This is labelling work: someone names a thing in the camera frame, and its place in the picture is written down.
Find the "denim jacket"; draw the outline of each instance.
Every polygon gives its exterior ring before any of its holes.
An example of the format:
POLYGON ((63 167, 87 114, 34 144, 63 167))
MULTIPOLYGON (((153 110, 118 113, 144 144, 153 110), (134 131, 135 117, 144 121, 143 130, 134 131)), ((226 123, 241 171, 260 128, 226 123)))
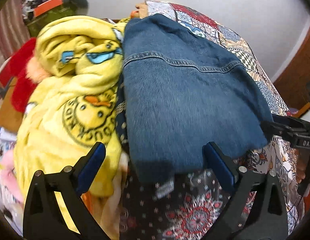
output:
POLYGON ((239 59, 155 14, 132 19, 123 41, 130 158, 140 182, 163 182, 204 167, 214 141, 238 158, 268 141, 268 104, 239 59))

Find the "stitched seam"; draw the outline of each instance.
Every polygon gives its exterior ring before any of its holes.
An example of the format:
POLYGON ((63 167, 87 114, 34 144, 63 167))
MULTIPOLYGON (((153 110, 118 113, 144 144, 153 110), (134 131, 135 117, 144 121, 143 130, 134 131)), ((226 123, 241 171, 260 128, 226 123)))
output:
POLYGON ((209 67, 209 66, 197 66, 195 62, 192 60, 184 60, 184 59, 171 59, 169 57, 164 56, 162 53, 156 51, 146 51, 142 53, 132 54, 128 58, 126 58, 123 62, 123 68, 130 63, 131 61, 141 60, 146 58, 159 58, 171 66, 175 67, 194 67, 200 72, 219 72, 219 73, 227 73, 232 70, 234 67, 240 65, 243 68, 244 65, 240 61, 231 61, 226 66, 221 68, 209 67))

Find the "blue gripper pad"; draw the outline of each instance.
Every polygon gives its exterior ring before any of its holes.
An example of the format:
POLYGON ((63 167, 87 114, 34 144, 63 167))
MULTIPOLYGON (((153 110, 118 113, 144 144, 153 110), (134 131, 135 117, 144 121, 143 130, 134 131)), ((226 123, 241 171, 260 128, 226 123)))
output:
POLYGON ((103 143, 97 142, 89 151, 87 156, 84 157, 83 168, 77 175, 77 196, 81 196, 83 193, 86 193, 90 185, 92 184, 100 166, 106 157, 106 148, 103 143))
POLYGON ((231 194, 234 193, 239 174, 232 159, 225 156, 214 142, 203 146, 203 157, 207 168, 213 170, 222 189, 231 194))

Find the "duck print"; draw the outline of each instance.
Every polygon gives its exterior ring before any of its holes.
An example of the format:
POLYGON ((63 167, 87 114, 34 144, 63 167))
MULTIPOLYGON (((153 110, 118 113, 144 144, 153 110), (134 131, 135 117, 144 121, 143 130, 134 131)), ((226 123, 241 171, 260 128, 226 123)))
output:
POLYGON ((69 100, 63 109, 63 125, 78 144, 92 147, 107 144, 115 129, 116 89, 99 95, 85 95, 69 100))

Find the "floral patterned fabric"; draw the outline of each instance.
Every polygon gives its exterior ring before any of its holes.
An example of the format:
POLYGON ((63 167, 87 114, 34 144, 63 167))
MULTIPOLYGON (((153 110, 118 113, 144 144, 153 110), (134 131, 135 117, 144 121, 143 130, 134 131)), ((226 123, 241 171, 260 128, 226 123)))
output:
MULTIPOLYGON (((234 53, 262 91, 271 112, 287 114, 286 104, 258 63, 249 45, 237 33, 186 6, 156 1, 146 1, 146 4, 148 15, 163 14, 194 34, 234 53)), ((289 143, 283 141, 281 137, 274 137, 263 149, 250 151, 235 162, 258 173, 276 171, 286 201, 289 232, 291 232, 304 210, 303 200, 297 194, 296 157, 289 143)), ((180 175, 175 178, 174 190, 158 199, 156 191, 160 187, 164 185, 159 183, 149 187, 140 185, 131 167, 122 196, 121 239, 201 239, 230 198, 211 170, 180 175)), ((239 229, 245 224, 254 197, 255 194, 251 193, 247 199, 238 225, 239 229)))

